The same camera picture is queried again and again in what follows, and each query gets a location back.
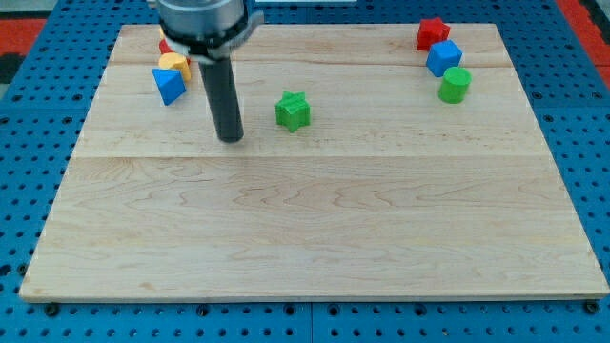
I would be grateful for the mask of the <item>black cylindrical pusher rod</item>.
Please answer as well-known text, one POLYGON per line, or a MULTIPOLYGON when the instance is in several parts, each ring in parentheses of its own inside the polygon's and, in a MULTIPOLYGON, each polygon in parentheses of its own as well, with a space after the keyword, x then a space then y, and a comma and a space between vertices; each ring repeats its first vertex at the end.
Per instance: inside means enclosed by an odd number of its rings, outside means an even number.
POLYGON ((244 132, 231 59, 198 65, 217 138, 225 143, 238 142, 244 132))

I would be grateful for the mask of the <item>red block behind arm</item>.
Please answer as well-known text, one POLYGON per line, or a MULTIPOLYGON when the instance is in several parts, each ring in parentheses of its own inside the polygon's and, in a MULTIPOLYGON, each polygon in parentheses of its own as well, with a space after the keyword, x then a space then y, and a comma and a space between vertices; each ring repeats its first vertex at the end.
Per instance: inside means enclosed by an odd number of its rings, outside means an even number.
POLYGON ((169 44, 167 43, 166 39, 162 39, 162 40, 159 41, 158 48, 159 48, 159 51, 160 51, 161 58, 164 61, 166 61, 167 63, 169 63, 169 62, 186 61, 188 65, 191 64, 191 59, 189 57, 186 57, 183 54, 175 52, 169 46, 169 44))

